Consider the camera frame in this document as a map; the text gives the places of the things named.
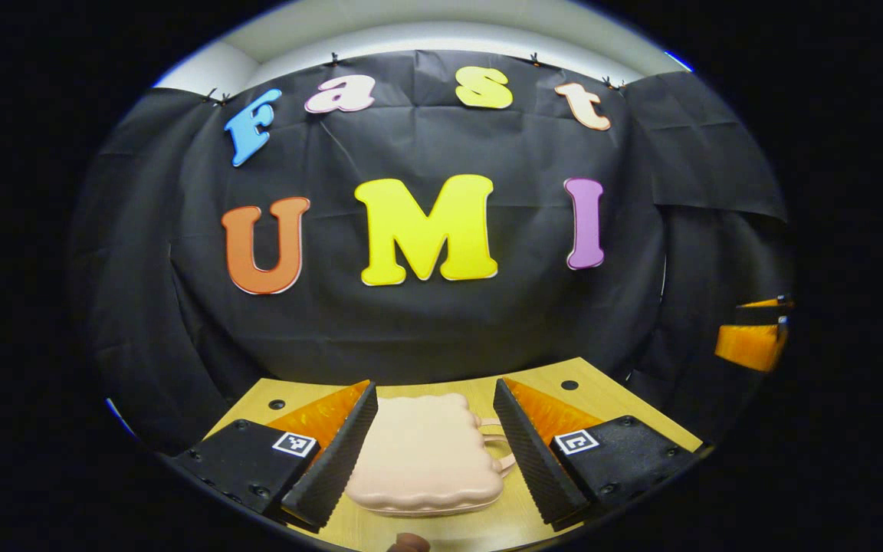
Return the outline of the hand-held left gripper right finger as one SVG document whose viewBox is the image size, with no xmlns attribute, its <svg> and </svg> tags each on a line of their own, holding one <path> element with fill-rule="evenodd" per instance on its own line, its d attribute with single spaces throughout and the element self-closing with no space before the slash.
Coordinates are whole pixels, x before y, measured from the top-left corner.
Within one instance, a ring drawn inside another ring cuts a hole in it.
<svg viewBox="0 0 883 552">
<path fill-rule="evenodd" d="M 530 496 L 555 531 L 622 511 L 698 461 L 637 417 L 603 422 L 507 377 L 495 384 L 494 409 Z"/>
</svg>

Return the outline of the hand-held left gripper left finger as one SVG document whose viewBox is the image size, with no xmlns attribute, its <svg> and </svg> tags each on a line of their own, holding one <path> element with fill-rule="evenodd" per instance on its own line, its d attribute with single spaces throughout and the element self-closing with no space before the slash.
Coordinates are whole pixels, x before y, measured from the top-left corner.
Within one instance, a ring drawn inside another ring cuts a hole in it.
<svg viewBox="0 0 883 552">
<path fill-rule="evenodd" d="M 225 500 L 311 532 L 326 527 L 378 411 L 363 380 L 267 424 L 235 419 L 174 457 Z"/>
</svg>

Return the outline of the pink suitcase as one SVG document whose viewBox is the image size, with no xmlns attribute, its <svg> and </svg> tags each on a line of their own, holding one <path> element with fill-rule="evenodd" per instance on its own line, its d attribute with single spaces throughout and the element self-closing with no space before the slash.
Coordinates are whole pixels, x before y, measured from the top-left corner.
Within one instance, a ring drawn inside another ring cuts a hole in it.
<svg viewBox="0 0 883 552">
<path fill-rule="evenodd" d="M 378 412 L 355 462 L 346 495 L 383 516 L 428 517 L 491 506 L 504 492 L 514 455 L 494 458 L 481 419 L 458 393 L 379 398 Z"/>
</svg>

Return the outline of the black backdrop cloth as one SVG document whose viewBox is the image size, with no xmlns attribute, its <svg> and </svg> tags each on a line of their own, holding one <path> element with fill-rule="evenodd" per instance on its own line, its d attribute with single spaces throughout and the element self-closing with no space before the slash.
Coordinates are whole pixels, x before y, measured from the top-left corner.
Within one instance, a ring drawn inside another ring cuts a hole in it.
<svg viewBox="0 0 883 552">
<path fill-rule="evenodd" d="M 763 374 L 719 360 L 789 297 L 782 189 L 689 72 L 610 90 L 561 67 L 400 51 L 218 105 L 156 88 L 90 168 L 78 328 L 151 447 L 258 380 L 411 385 L 581 357 L 702 441 Z"/>
</svg>

